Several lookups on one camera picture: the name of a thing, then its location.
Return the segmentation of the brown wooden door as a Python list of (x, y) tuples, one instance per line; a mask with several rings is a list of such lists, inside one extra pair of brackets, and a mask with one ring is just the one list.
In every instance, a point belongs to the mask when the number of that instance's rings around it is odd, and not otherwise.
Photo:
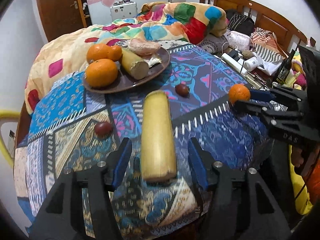
[(36, 0), (48, 41), (87, 27), (81, 0)]

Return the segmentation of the peeled pomelo wedge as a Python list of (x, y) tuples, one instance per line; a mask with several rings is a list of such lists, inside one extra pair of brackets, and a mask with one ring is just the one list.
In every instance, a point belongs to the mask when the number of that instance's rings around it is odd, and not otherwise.
[(139, 56), (148, 56), (156, 53), (161, 46), (157, 42), (146, 41), (141, 38), (129, 40), (128, 49)]

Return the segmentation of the yellow chair frame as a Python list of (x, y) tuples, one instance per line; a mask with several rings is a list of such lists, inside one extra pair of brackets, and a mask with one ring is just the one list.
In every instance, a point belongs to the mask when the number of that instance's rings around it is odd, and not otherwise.
[(5, 161), (13, 168), (14, 160), (7, 149), (7, 132), (9, 131), (5, 124), (18, 122), (20, 113), (17, 111), (1, 109), (1, 154), (3, 155)]

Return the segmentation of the yellow plush toy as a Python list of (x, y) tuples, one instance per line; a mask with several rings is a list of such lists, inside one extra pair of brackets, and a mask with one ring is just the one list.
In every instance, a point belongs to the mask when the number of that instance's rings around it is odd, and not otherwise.
[(296, 81), (295, 84), (299, 85), (302, 90), (306, 89), (307, 84), (306, 84), (306, 74), (303, 70), (303, 65), (302, 65), (302, 59), (300, 57), (300, 53), (299, 50), (297, 50), (295, 52), (295, 55), (293, 56), (292, 59), (292, 70), (294, 75), (296, 75), (297, 73), (300, 73), (297, 77), (296, 77)]

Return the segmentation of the dark purple plate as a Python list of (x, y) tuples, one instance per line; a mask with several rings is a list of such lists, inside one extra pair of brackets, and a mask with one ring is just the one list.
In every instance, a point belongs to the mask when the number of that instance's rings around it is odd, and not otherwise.
[(103, 88), (93, 88), (87, 83), (87, 81), (83, 77), (84, 87), (91, 92), (100, 94), (112, 94), (129, 90), (131, 88), (135, 88), (137, 86), (145, 84), (148, 81), (151, 81), (158, 77), (160, 74), (162, 74), (170, 64), (170, 53), (166, 49), (160, 48), (156, 56), (159, 59), (161, 59), (161, 62), (153, 65), (149, 69), (146, 77), (144, 77), (141, 80), (135, 80), (128, 73), (126, 73), (124, 67), (121, 66), (116, 80), (111, 85)]

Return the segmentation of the white pink pillow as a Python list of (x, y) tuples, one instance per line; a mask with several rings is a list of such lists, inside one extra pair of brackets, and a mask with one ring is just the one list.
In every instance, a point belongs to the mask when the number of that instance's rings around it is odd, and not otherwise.
[(229, 31), (225, 34), (229, 46), (239, 51), (249, 50), (251, 45), (251, 38), (243, 33), (237, 31)]

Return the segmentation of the patterned blue tablecloth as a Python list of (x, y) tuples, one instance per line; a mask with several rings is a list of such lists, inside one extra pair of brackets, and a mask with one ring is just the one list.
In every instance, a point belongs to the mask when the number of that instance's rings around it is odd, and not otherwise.
[(208, 210), (210, 196), (191, 179), (188, 141), (230, 168), (244, 170), (267, 141), (255, 116), (235, 116), (228, 92), (245, 80), (219, 58), (187, 42), (163, 41), (158, 75), (128, 90), (95, 93), (83, 72), (56, 81), (39, 99), (29, 131), (16, 148), (17, 200), (31, 222), (59, 175), (103, 161), (124, 138), (132, 153), (111, 193), (125, 239), (154, 239), (187, 226)]

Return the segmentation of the large orange with sticker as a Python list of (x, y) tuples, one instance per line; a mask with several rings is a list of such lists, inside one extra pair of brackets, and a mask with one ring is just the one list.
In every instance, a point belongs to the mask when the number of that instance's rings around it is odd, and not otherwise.
[(85, 80), (93, 88), (106, 87), (118, 76), (118, 67), (111, 59), (100, 59), (91, 63), (85, 70)]

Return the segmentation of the dark wine bottle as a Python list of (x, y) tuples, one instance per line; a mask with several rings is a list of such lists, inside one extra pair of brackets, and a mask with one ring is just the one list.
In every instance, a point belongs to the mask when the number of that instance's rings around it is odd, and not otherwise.
[(291, 50), (291, 53), (289, 54), (289, 56), (282, 61), (279, 69), (277, 70), (276, 75), (273, 78), (273, 82), (277, 82), (281, 85), (285, 83), (286, 78), (290, 72), (290, 69), (292, 66), (292, 59), (295, 53), (296, 53), (295, 50)]

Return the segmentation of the colourful patchwork blanket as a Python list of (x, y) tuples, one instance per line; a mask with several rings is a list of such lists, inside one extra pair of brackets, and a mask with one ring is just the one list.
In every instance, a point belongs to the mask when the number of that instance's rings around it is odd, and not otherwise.
[(112, 46), (120, 40), (141, 38), (199, 44), (208, 33), (222, 36), (226, 30), (226, 12), (220, 7), (195, 2), (152, 2), (144, 4), (134, 18), (94, 24), (62, 35), (45, 44), (33, 62), (24, 90), (26, 110), (33, 114), (55, 81), (83, 70), (87, 51), (95, 43)]

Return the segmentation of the dark red plum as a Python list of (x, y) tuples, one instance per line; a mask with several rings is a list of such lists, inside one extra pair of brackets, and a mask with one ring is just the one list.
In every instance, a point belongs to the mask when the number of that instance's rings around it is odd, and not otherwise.
[(94, 132), (100, 138), (108, 137), (112, 130), (112, 125), (107, 121), (99, 122), (94, 126)]
[(180, 83), (179, 85), (175, 86), (175, 92), (182, 97), (187, 97), (190, 89), (187, 85)]

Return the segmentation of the small mandarin orange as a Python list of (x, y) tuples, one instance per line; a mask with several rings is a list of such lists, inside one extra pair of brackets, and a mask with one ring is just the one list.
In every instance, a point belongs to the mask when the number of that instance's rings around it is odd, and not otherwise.
[(122, 48), (118, 45), (109, 46), (108, 58), (112, 61), (119, 61), (122, 57)]

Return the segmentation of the black bag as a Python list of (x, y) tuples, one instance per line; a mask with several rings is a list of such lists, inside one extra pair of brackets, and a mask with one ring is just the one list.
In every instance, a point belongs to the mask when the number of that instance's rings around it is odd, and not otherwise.
[(234, 9), (226, 10), (226, 17), (228, 20), (227, 28), (230, 31), (237, 31), (239, 33), (251, 36), (253, 33), (255, 26), (254, 21)]

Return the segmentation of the wooden headboard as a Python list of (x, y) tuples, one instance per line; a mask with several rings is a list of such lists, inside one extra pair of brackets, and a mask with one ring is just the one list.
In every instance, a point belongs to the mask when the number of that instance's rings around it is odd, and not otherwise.
[(199, 0), (201, 3), (211, 4), (223, 10), (235, 10), (250, 17), (255, 26), (269, 30), (276, 35), (280, 48), (289, 52), (298, 45), (306, 45), (307, 37), (287, 18), (274, 10), (252, 0)]

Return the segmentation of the striped cloth bundle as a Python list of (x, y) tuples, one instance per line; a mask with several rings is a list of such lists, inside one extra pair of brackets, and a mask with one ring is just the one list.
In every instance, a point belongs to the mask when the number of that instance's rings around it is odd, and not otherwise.
[(265, 62), (279, 62), (287, 58), (274, 32), (256, 27), (251, 34), (253, 50)]

